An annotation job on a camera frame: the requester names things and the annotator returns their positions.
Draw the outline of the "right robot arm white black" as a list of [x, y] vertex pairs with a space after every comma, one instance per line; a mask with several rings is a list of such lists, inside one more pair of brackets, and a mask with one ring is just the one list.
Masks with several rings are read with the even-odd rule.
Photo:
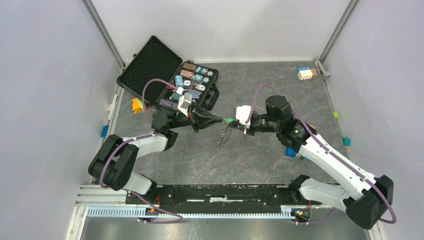
[[357, 166], [330, 146], [317, 131], [292, 110], [284, 96], [272, 95], [265, 101], [266, 113], [256, 114], [250, 105], [236, 107], [229, 127], [246, 135], [275, 133], [286, 148], [309, 159], [329, 174], [337, 185], [319, 182], [307, 175], [298, 176], [289, 189], [295, 204], [316, 201], [343, 211], [359, 227], [370, 230], [386, 212], [394, 214], [394, 182]]

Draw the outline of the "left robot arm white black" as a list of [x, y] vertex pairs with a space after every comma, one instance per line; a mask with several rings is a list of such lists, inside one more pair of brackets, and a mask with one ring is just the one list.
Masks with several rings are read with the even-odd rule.
[[145, 204], [156, 200], [157, 190], [153, 180], [133, 171], [136, 159], [172, 148], [178, 137], [176, 128], [190, 126], [197, 133], [224, 122], [224, 118], [195, 103], [188, 107], [187, 113], [158, 109], [151, 120], [152, 133], [135, 137], [109, 135], [88, 167], [88, 174], [97, 179], [101, 187], [136, 192]]

